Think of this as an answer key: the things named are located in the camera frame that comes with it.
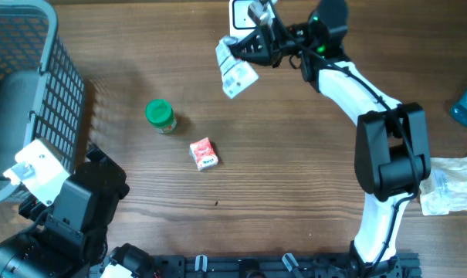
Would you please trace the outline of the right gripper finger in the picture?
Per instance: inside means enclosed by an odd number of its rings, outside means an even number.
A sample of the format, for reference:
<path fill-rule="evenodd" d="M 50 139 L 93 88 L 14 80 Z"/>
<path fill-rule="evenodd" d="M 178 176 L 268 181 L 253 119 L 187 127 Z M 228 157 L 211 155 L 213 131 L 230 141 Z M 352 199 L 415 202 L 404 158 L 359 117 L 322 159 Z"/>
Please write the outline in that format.
<path fill-rule="evenodd" d="M 243 38 L 230 36 L 227 47 L 230 50 L 265 50 L 266 40 L 263 29 L 254 29 Z"/>
<path fill-rule="evenodd" d="M 255 52 L 249 52 L 245 49 L 233 49 L 232 54 L 236 58 L 260 66 L 272 66 L 274 64 L 272 55 L 265 49 Z"/>

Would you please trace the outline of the black red snack packet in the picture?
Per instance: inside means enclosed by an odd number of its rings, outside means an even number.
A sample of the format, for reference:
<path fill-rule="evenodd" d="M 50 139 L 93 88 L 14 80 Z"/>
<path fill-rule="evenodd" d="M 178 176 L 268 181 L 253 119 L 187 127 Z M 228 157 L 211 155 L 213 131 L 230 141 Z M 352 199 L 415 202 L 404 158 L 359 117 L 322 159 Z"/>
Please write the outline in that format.
<path fill-rule="evenodd" d="M 259 79 L 259 75 L 248 62 L 233 56 L 230 46 L 237 42 L 238 39 L 235 37 L 224 36 L 215 48 L 222 89 L 230 99 L 238 96 Z"/>

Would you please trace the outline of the red white packet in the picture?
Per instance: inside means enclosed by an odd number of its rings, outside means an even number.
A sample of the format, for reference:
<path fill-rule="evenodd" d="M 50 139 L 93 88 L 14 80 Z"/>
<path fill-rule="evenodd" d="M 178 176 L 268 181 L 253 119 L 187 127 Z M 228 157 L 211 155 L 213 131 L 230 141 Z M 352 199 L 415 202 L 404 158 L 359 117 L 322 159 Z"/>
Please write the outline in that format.
<path fill-rule="evenodd" d="M 216 166 L 218 156 L 212 147 L 208 137 L 191 143 L 189 146 L 190 155 L 193 157 L 199 171 Z"/>

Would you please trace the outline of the green lid jar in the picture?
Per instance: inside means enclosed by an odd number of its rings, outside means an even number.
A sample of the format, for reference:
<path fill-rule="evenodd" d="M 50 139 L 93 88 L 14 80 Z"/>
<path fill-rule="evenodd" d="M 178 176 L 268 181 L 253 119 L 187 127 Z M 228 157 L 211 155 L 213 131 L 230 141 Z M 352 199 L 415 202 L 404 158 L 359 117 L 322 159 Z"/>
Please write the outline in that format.
<path fill-rule="evenodd" d="M 165 99 L 152 100 L 145 109 L 145 116 L 151 126 L 160 134 L 173 131 L 177 125 L 174 111 Z"/>

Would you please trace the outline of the beige PanTree snack pouch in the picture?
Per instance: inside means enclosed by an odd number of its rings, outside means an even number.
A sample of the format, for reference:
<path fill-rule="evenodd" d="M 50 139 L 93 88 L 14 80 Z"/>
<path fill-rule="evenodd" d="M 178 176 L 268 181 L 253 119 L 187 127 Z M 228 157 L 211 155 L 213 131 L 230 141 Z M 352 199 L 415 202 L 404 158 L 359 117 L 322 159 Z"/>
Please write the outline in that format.
<path fill-rule="evenodd" d="M 431 174 L 420 191 L 423 215 L 467 211 L 467 157 L 432 158 Z"/>

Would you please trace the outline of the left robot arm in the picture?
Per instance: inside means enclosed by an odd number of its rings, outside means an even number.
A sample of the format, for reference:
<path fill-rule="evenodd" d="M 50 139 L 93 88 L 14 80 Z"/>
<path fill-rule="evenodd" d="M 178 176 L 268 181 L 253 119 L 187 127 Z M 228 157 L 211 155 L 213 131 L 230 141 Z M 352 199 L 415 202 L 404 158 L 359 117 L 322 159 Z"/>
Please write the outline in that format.
<path fill-rule="evenodd" d="M 0 243 L 0 277 L 87 277 L 104 260 L 103 277 L 157 277 L 154 258 L 128 243 L 109 251 L 108 226 L 130 191 L 125 171 L 93 145 L 52 205 L 25 200 L 33 224 Z"/>

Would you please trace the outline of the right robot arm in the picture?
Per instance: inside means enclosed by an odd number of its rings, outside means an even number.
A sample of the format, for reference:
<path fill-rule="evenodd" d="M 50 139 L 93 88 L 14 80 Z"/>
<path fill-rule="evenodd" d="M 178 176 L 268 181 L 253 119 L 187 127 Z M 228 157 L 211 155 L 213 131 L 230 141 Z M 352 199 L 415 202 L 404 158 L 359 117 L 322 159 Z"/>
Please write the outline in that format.
<path fill-rule="evenodd" d="M 423 108 L 403 104 L 368 81 L 343 47 L 349 8 L 321 1 L 300 24 L 285 25 L 273 1 L 231 1 L 229 34 L 218 45 L 223 90 L 235 97 L 258 78 L 255 66 L 276 68 L 299 59 L 302 78 L 331 99 L 357 128 L 354 170 L 364 191 L 360 229 L 341 263 L 318 259 L 331 276 L 406 276 L 415 261 L 398 255 L 395 241 L 404 211 L 431 173 Z"/>

